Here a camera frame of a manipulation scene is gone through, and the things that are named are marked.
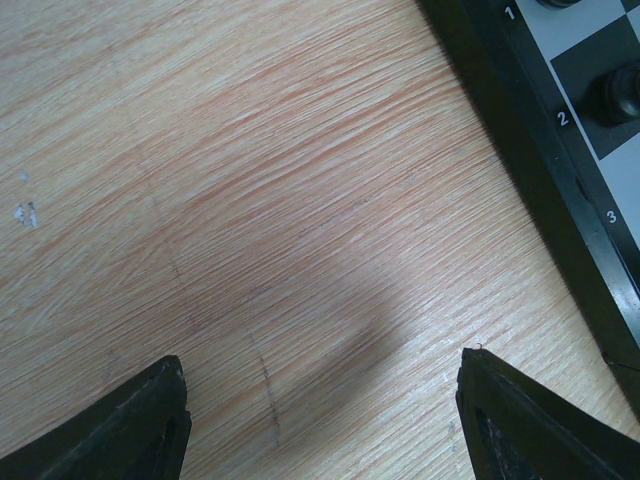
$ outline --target number 2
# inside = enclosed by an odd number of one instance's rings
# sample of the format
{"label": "number 2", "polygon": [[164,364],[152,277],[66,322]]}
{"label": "number 2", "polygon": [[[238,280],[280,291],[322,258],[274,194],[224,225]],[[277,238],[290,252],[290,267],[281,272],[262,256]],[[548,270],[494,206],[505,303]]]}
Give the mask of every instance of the number 2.
{"label": "number 2", "polygon": [[564,112],[560,112],[557,115],[558,120],[560,120],[560,126],[561,127],[566,127],[567,125],[569,125],[569,119],[567,118],[567,114]]}

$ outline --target black chessboard frame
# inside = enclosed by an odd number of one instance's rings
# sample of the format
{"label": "black chessboard frame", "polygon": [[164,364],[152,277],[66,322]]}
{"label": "black chessboard frame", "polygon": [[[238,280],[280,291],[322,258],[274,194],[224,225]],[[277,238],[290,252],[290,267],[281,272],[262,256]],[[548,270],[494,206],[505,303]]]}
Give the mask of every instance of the black chessboard frame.
{"label": "black chessboard frame", "polygon": [[611,194],[575,161],[590,155],[580,135],[559,130],[566,104],[516,2],[420,2],[640,419],[638,248],[624,221],[603,223],[599,206]]}

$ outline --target black chess piece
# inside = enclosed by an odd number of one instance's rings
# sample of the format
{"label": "black chess piece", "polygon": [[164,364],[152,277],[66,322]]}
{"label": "black chess piece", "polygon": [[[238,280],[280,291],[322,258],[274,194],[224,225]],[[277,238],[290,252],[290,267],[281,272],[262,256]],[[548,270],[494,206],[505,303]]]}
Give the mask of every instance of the black chess piece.
{"label": "black chess piece", "polygon": [[640,119],[640,63],[626,65],[607,76],[604,104],[615,123]]}
{"label": "black chess piece", "polygon": [[553,8],[567,8],[571,5],[575,5],[580,0],[538,0],[541,4],[547,5]]}

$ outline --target light brown wooden tabletop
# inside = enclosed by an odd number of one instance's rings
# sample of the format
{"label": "light brown wooden tabletop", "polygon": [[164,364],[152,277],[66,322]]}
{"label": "light brown wooden tabletop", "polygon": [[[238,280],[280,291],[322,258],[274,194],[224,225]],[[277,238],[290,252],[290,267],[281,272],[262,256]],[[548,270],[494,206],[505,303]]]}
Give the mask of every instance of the light brown wooden tabletop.
{"label": "light brown wooden tabletop", "polygon": [[165,354],[182,478],[472,477],[482,344],[640,438],[412,0],[0,4],[0,456]]}

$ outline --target wooden table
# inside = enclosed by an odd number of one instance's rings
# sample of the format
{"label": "wooden table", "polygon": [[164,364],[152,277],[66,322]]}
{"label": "wooden table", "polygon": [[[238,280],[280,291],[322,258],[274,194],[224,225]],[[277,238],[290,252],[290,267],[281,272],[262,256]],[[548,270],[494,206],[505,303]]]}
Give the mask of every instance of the wooden table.
{"label": "wooden table", "polygon": [[185,479],[467,479],[478,343],[640,438],[414,1],[8,0],[0,76],[0,456],[173,353]]}

